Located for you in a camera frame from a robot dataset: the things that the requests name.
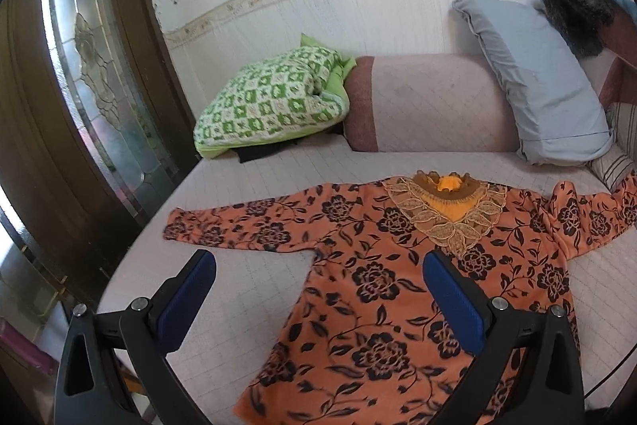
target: blue cloth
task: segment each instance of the blue cloth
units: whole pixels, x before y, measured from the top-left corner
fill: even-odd
[[[635,4],[635,1],[634,0],[613,0],[613,1],[619,4],[619,6],[622,7],[623,10],[632,17],[633,22],[635,23],[635,26],[637,26],[637,4]]]
[[[606,114],[568,45],[533,7],[501,0],[457,0],[496,73],[531,164],[577,165],[613,144]]]

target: black cable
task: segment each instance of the black cable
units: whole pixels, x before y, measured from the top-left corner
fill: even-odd
[[[635,346],[633,346],[633,348],[628,352],[628,354],[622,359],[622,361],[619,364],[617,364],[617,366],[615,366],[613,368],[613,370],[610,373],[608,373],[604,378],[602,378],[601,381],[594,388],[592,388],[590,391],[588,391],[584,395],[584,399],[586,400],[591,394],[593,394],[595,391],[597,391],[611,376],[615,375],[617,370],[623,366],[625,361],[628,360],[628,358],[633,353],[635,353],[635,350],[637,350],[637,344],[635,344]]]

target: white quilted bed sheet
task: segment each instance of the white quilted bed sheet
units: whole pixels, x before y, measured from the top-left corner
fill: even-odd
[[[152,296],[194,253],[195,246],[162,239],[168,213],[176,206],[213,208],[324,182],[364,183],[418,169],[467,171],[474,178],[547,195],[559,180],[573,181],[580,194],[605,190],[585,168],[529,166],[513,153],[358,153],[339,135],[316,135],[276,156],[243,165],[227,155],[200,162],[168,199],[120,264],[100,311],[120,310],[138,296]],[[207,249],[217,259],[217,280],[181,349],[168,360],[212,423],[241,424],[232,407],[266,360],[297,300],[313,253]],[[572,260],[569,271],[586,391],[637,341],[637,230]],[[122,358],[130,366],[128,358]],[[612,402],[634,366],[632,358],[588,404]]]

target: long sleeve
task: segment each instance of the long sleeve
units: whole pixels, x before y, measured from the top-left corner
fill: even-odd
[[[578,196],[571,182],[559,183],[543,204],[550,234],[566,258],[606,245],[637,221],[637,173],[631,172],[612,194]]]
[[[177,208],[168,218],[164,239],[225,249],[313,249],[361,205],[358,184],[320,184],[294,195],[211,210]]]

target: dark fur hat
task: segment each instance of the dark fur hat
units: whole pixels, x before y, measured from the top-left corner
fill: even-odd
[[[601,26],[613,22],[613,0],[542,0],[547,19],[578,58],[596,57],[604,44]]]

